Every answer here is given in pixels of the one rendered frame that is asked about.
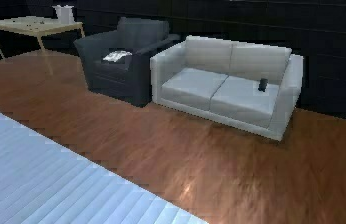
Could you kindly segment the white two-seat sofa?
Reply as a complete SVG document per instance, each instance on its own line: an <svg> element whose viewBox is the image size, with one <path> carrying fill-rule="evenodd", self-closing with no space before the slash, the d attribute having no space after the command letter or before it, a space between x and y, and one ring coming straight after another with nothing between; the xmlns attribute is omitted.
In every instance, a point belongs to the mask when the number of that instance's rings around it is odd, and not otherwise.
<svg viewBox="0 0 346 224"><path fill-rule="evenodd" d="M280 141L301 93L304 57L287 47L189 35L153 56L150 70L154 103Z"/></svg>

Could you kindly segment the white newspaper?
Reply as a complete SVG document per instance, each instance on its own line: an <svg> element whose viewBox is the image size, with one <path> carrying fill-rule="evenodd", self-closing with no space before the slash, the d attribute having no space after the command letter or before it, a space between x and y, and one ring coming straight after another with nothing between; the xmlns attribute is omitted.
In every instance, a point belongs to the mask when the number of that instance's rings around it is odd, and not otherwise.
<svg viewBox="0 0 346 224"><path fill-rule="evenodd" d="M108 55L106 55L103 60L104 61L109 61L109 62L117 62L121 58L125 56L130 56L131 52L124 51L124 50L119 50L119 51L113 51L110 52Z"/></svg>

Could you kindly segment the white box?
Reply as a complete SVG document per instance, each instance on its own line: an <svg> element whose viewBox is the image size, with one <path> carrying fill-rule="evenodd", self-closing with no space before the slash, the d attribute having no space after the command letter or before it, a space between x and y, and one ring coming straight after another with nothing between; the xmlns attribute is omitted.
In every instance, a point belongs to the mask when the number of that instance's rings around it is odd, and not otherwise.
<svg viewBox="0 0 346 224"><path fill-rule="evenodd" d="M55 5L54 9L57 15L57 19L61 24L72 24L74 22L72 6Z"/></svg>

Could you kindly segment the pale wooden table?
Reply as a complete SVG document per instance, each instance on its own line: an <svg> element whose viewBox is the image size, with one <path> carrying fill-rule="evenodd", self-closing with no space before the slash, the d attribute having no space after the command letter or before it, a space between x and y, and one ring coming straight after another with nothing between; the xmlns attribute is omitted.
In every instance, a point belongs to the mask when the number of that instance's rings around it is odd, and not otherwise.
<svg viewBox="0 0 346 224"><path fill-rule="evenodd" d="M48 57L49 52L45 49L42 38L44 36L55 35L72 30L79 30L81 36L85 36L82 22L62 24L58 19L37 16L24 16L0 20L0 31L35 37L37 39L41 49L41 54L44 57L50 74L53 74L53 69ZM2 58L5 58L1 47L0 55Z"/></svg>

